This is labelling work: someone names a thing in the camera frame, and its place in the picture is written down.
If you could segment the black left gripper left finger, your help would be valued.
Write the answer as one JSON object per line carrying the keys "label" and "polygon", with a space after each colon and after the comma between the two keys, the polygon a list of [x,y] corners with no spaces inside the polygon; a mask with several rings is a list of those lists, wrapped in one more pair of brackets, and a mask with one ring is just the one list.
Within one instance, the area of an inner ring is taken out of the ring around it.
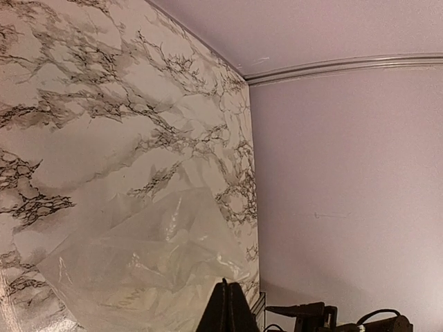
{"label": "black left gripper left finger", "polygon": [[228,282],[225,278],[217,283],[211,293],[196,332],[227,331]]}

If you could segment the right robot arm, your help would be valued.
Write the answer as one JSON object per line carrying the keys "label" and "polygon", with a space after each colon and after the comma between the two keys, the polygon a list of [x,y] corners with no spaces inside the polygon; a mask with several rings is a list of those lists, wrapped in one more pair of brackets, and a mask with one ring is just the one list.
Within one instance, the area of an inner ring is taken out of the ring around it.
{"label": "right robot arm", "polygon": [[[265,306],[264,310],[295,320],[294,331],[412,331],[409,319],[394,309],[379,309],[357,322],[339,324],[338,309],[323,302],[293,306]],[[207,331],[259,331],[256,315],[250,310],[237,283],[221,283],[219,321],[208,324]]]}

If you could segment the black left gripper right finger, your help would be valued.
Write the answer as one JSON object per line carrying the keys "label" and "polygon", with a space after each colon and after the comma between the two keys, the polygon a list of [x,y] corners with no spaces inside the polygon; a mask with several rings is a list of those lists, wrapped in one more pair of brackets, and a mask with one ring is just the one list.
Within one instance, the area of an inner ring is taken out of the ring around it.
{"label": "black left gripper right finger", "polygon": [[230,332],[258,331],[255,316],[246,301],[242,287],[238,283],[228,285],[226,330]]}

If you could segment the clear zip top bag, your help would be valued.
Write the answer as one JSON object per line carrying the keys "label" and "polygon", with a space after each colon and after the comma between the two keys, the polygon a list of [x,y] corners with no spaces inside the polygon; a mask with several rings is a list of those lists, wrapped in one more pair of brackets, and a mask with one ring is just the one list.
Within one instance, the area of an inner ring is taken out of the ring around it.
{"label": "clear zip top bag", "polygon": [[195,331],[223,279],[250,268],[209,189],[115,196],[38,265],[88,331]]}

